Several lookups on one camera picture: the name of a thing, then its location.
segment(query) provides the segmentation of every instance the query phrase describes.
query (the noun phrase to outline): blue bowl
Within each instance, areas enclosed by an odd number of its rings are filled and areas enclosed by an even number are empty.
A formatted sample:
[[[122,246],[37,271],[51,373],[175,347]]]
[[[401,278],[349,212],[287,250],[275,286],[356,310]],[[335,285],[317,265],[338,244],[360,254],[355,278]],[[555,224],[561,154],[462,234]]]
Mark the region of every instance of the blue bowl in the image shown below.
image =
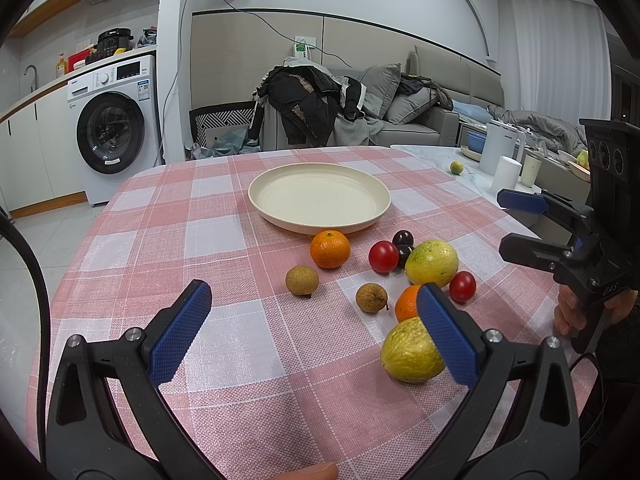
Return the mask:
[[[485,134],[479,134],[477,132],[471,131],[466,133],[466,145],[472,152],[482,153],[482,150],[484,150],[485,141]]]

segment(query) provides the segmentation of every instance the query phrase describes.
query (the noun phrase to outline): washing machine door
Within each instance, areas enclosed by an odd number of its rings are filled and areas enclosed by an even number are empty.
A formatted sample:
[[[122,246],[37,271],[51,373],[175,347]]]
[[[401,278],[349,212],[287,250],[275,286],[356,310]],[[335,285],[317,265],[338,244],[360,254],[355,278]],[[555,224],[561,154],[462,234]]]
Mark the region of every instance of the washing machine door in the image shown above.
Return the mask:
[[[138,104],[118,92],[92,98],[78,119],[78,148],[95,171],[114,174],[136,160],[145,138],[145,120]]]

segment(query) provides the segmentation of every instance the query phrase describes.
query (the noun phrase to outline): faucet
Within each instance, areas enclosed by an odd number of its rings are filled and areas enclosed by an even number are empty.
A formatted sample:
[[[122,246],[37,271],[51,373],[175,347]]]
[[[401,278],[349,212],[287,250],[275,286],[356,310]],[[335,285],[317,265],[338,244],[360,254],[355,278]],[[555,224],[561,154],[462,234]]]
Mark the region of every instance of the faucet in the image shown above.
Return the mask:
[[[31,91],[33,92],[34,90],[38,89],[38,69],[36,68],[35,65],[29,65],[27,68],[24,69],[24,75],[27,75],[27,72],[29,71],[30,68],[33,68],[34,83],[36,85],[36,88],[31,87]]]

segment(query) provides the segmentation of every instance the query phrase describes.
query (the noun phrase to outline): white marble table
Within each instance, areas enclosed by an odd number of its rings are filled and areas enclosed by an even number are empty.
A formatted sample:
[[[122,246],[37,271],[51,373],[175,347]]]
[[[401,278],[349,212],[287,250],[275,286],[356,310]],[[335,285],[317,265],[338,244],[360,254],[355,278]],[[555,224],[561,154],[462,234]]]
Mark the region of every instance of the white marble table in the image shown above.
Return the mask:
[[[455,177],[455,179],[463,186],[478,193],[478,195],[487,199],[494,205],[498,205],[495,200],[495,194],[491,192],[491,184],[494,180],[493,175],[480,170],[480,163],[471,160],[470,158],[466,158],[466,156],[460,152],[460,148],[448,148],[445,146],[407,146],[404,144],[394,144],[391,147],[395,150],[409,153],[415,158],[418,158],[447,174],[451,174],[449,167],[453,161],[457,160],[462,162],[465,170],[460,175],[452,176]],[[520,178],[518,178],[518,183],[516,184],[515,189],[516,191],[523,191],[531,194],[540,192],[540,188],[538,186],[527,187],[521,184]]]

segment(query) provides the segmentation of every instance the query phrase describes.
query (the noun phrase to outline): white curtain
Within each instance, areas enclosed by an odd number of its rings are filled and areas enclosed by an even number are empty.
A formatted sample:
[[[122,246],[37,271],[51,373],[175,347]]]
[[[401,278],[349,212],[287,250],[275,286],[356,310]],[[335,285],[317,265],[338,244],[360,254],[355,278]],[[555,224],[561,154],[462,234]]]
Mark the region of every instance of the white curtain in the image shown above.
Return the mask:
[[[520,109],[578,124],[611,118],[609,45],[600,9],[571,0],[510,0]]]

